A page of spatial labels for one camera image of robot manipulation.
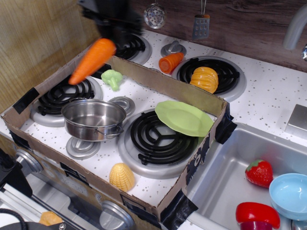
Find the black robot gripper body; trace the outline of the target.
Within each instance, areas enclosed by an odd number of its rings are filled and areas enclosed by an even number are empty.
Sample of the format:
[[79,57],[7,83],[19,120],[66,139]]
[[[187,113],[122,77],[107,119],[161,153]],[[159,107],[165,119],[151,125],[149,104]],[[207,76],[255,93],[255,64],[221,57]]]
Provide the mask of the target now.
[[102,38],[124,46],[133,35],[142,34],[142,17],[129,0],[79,0],[84,17],[95,22]]

